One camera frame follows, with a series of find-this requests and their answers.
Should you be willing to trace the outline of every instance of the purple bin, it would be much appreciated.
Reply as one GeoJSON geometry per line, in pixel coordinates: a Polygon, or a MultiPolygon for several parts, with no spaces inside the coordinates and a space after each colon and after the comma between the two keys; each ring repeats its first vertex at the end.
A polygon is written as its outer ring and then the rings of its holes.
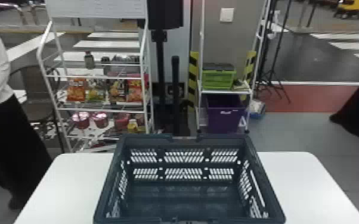
{"type": "Polygon", "coordinates": [[[208,133],[236,133],[245,106],[241,104],[239,95],[212,94],[207,95],[208,133]]]}

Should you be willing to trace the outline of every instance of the yellow and black striped tape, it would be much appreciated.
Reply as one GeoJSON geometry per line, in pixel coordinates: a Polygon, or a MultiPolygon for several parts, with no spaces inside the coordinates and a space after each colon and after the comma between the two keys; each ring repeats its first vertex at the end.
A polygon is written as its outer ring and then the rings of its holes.
{"type": "Polygon", "coordinates": [[[197,60],[199,58],[199,52],[191,51],[189,55],[189,72],[188,72],[188,111],[194,111],[195,105],[197,105],[197,79],[199,69],[197,66],[197,60]]]}
{"type": "MultiPolygon", "coordinates": [[[[253,80],[253,68],[255,67],[255,58],[256,51],[249,51],[246,56],[245,69],[243,70],[243,75],[250,87],[252,87],[253,80]]],[[[247,95],[241,95],[241,101],[247,100],[247,95]]]]}

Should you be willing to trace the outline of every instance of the small container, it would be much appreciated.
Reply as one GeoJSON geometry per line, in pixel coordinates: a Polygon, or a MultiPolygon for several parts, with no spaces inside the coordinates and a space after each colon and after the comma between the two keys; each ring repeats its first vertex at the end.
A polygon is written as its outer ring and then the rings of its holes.
{"type": "Polygon", "coordinates": [[[114,118],[114,126],[117,130],[126,129],[129,122],[129,114],[118,114],[116,118],[114,118]]]}
{"type": "MultiPolygon", "coordinates": [[[[101,57],[101,62],[103,64],[110,64],[110,58],[107,56],[101,57]]],[[[103,75],[107,76],[107,74],[112,70],[111,66],[102,66],[103,67],[103,75]]]]}
{"type": "Polygon", "coordinates": [[[143,114],[135,115],[135,119],[137,120],[138,126],[144,126],[145,125],[145,116],[143,114]]]}
{"type": "Polygon", "coordinates": [[[98,128],[105,128],[109,125],[109,118],[104,112],[96,112],[92,115],[92,120],[98,128]]]}
{"type": "Polygon", "coordinates": [[[78,129],[86,129],[90,125],[89,116],[88,112],[78,112],[75,113],[71,119],[75,122],[78,129]]]}
{"type": "Polygon", "coordinates": [[[91,54],[91,51],[85,51],[85,56],[83,59],[85,60],[85,67],[87,69],[95,68],[95,58],[91,54]]]}
{"type": "Polygon", "coordinates": [[[138,124],[136,119],[129,119],[128,123],[128,133],[137,133],[138,132],[138,124]]]}

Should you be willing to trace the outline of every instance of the product on shelf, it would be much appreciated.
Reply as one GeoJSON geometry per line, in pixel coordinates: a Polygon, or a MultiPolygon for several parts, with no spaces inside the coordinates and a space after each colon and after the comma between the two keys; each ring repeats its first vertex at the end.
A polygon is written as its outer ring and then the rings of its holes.
{"type": "Polygon", "coordinates": [[[137,133],[138,132],[137,120],[136,119],[129,119],[127,129],[128,129],[128,133],[137,133]]]}
{"type": "Polygon", "coordinates": [[[101,79],[88,79],[89,92],[86,95],[87,100],[105,100],[106,81],[101,79]]]}
{"type": "MultiPolygon", "coordinates": [[[[110,64],[110,58],[107,56],[101,57],[100,60],[103,64],[110,64]]],[[[103,65],[103,75],[107,76],[107,74],[112,70],[111,66],[103,65]]]]}
{"type": "Polygon", "coordinates": [[[75,125],[78,129],[86,129],[90,125],[89,113],[88,112],[78,112],[75,113],[71,119],[75,122],[75,125]]]}
{"type": "Polygon", "coordinates": [[[125,102],[126,100],[126,80],[111,80],[109,87],[109,100],[111,103],[125,102]]]}
{"type": "Polygon", "coordinates": [[[138,126],[144,126],[145,125],[145,115],[144,114],[135,115],[135,119],[137,120],[138,126]]]}
{"type": "MultiPolygon", "coordinates": [[[[140,74],[131,74],[131,77],[140,77],[140,74]]],[[[145,88],[148,87],[148,74],[144,75],[145,88]]],[[[127,102],[142,102],[142,83],[137,79],[128,80],[127,102]]]]}
{"type": "Polygon", "coordinates": [[[67,100],[68,101],[84,101],[85,100],[85,82],[83,78],[69,79],[67,100]]]}
{"type": "Polygon", "coordinates": [[[112,62],[115,63],[115,64],[117,64],[117,63],[138,64],[139,63],[139,56],[128,55],[128,54],[116,54],[113,57],[112,62]]]}
{"type": "Polygon", "coordinates": [[[120,113],[114,118],[114,127],[117,130],[123,130],[127,128],[129,122],[129,114],[120,113]]]}
{"type": "Polygon", "coordinates": [[[96,112],[92,114],[92,120],[98,128],[105,128],[109,125],[109,117],[105,112],[96,112]]]}
{"type": "Polygon", "coordinates": [[[91,51],[85,51],[85,56],[84,56],[83,59],[85,61],[85,67],[87,69],[94,69],[95,68],[95,58],[91,54],[91,51]]]}

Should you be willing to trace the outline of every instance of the white table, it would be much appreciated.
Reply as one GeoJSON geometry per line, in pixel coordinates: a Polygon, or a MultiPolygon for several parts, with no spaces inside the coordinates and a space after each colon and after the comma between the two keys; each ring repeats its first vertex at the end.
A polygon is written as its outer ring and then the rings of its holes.
{"type": "MultiPolygon", "coordinates": [[[[15,224],[92,224],[112,154],[57,157],[15,224]]],[[[359,224],[359,211],[310,153],[259,153],[287,224],[359,224]]]]}

